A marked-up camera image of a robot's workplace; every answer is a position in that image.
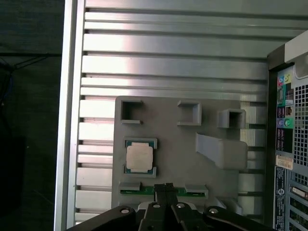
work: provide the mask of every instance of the gray plastic bracket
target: gray plastic bracket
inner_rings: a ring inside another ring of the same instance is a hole
[[[128,177],[139,177],[139,178],[155,178],[156,177],[156,167],[153,167],[153,173],[152,174],[146,174],[146,173],[127,173],[127,168],[125,165],[123,165],[123,174]]]
[[[135,141],[135,142],[153,142],[154,149],[157,149],[157,138],[137,138],[137,137],[124,137],[124,147],[127,148],[128,141]]]
[[[179,121],[178,126],[200,126],[202,121],[202,108],[201,103],[198,101],[187,101],[180,100],[178,102],[178,107],[191,108],[192,118],[190,121]]]
[[[214,204],[212,204],[210,206],[218,206],[218,207],[227,209],[227,206],[220,199],[218,199],[217,197],[214,198]]]
[[[218,128],[245,128],[246,111],[243,109],[226,109],[218,112]]]
[[[223,204],[227,207],[228,210],[233,213],[237,213],[239,215],[243,214],[243,208],[239,206],[234,198],[228,197],[219,197],[219,200],[223,202]]]
[[[223,140],[196,133],[196,151],[224,170],[247,168],[247,144],[243,141]]]
[[[141,182],[120,182],[119,190],[140,191]]]
[[[205,198],[208,199],[208,189],[205,185],[192,185],[185,184],[184,185],[186,192],[188,193],[204,193]]]
[[[122,124],[142,124],[141,120],[132,118],[132,110],[134,107],[142,106],[143,102],[139,99],[122,100],[121,101],[121,123]]]

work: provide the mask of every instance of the gray plastic tray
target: gray plastic tray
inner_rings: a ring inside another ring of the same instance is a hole
[[[221,205],[219,198],[230,202],[233,210],[238,194],[238,170],[223,170],[204,155],[196,152],[196,133],[219,139],[239,140],[238,128],[218,128],[218,113],[240,109],[239,101],[176,99],[154,97],[117,97],[115,103],[112,207],[153,201],[153,196],[122,195],[123,185],[154,186],[172,182],[175,187],[206,186],[208,199],[181,197],[180,201]],[[131,176],[124,173],[126,141],[130,138],[157,139],[154,149],[155,177]]]

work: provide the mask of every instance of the label sticker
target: label sticker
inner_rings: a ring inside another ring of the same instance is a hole
[[[275,191],[274,191],[274,216],[273,228],[284,230],[284,206],[285,206],[285,169],[275,167]]]
[[[291,75],[290,74],[285,74],[284,75],[284,84],[287,84],[287,83],[291,83]]]
[[[286,156],[277,155],[276,165],[279,167],[286,168],[288,170],[293,170],[293,159]]]

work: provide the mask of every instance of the metal frame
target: metal frame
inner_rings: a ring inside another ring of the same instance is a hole
[[[84,32],[85,1],[77,1],[77,26],[74,63],[74,83],[71,119],[71,141],[69,156],[69,179],[67,198],[67,221],[66,226],[70,228],[75,225],[75,200],[76,200],[76,174],[77,174],[77,152],[78,152],[78,129],[79,129],[79,104],[80,104],[80,82],[81,65],[83,54],[83,32]]]
[[[74,0],[65,1],[64,37],[59,103],[57,171],[55,191],[54,230],[66,228],[68,162],[71,132],[72,85],[75,55],[76,7]]]

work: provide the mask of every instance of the metal screw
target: metal screw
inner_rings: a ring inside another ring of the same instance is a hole
[[[128,209],[122,209],[121,213],[129,213],[129,210]]]
[[[177,207],[178,207],[178,208],[184,208],[185,205],[184,205],[184,204],[177,204]]]
[[[215,209],[215,208],[212,208],[212,209],[210,209],[210,213],[213,213],[213,214],[218,213],[218,210]]]

